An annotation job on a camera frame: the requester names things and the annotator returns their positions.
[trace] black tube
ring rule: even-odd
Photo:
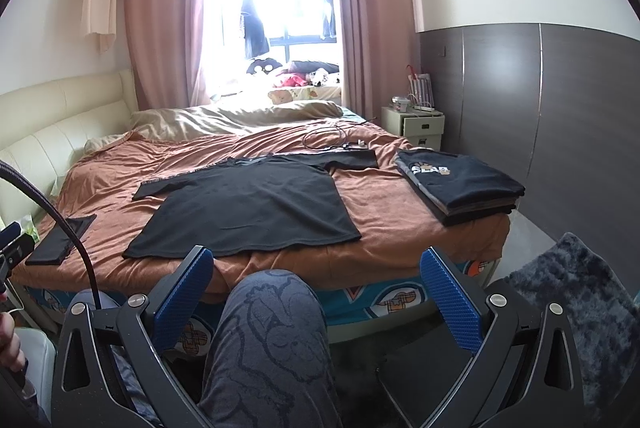
[[[80,256],[82,257],[82,261],[84,262],[84,267],[86,268],[86,273],[89,277],[89,286],[91,286],[91,292],[94,295],[95,308],[102,309],[100,293],[98,293],[98,283],[95,280],[94,266],[91,264],[89,254],[86,252],[82,242],[80,242],[80,239],[69,223],[62,215],[60,215],[60,212],[47,200],[39,189],[4,161],[0,161],[0,179],[4,179],[8,183],[12,184],[33,202],[39,205],[51,216],[51,218],[53,218],[53,220],[56,221],[56,224],[60,226],[60,229],[66,233],[66,236],[68,236],[74,246],[76,246],[78,253],[80,253]]]

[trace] pink curtain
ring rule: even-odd
[[[412,0],[340,0],[344,49],[343,104],[372,119],[393,96],[406,95],[415,60]]]
[[[140,109],[210,103],[202,71],[204,0],[124,0]]]

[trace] blue patterned mattress cover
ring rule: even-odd
[[[458,268],[470,276],[476,276],[490,267],[492,262],[465,262]],[[65,313],[76,293],[26,288],[31,297],[42,307]],[[127,297],[119,292],[107,294],[123,304]],[[372,318],[387,316],[393,312],[415,307],[428,299],[427,291],[419,276],[389,280],[369,285],[349,287],[337,291],[316,291],[324,309],[327,325],[344,325]],[[175,346],[189,356],[201,356],[208,352],[224,304],[200,302],[184,328]]]

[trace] nightstand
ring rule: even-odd
[[[444,132],[444,116],[432,116],[431,113],[420,110],[398,112],[390,106],[383,106],[382,128],[390,134],[407,138],[414,146],[439,150]]]

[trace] cream leather headboard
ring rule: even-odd
[[[133,74],[78,76],[21,88],[0,96],[0,159],[45,195],[82,155],[88,139],[123,134],[138,110]],[[5,224],[38,206],[0,180]]]

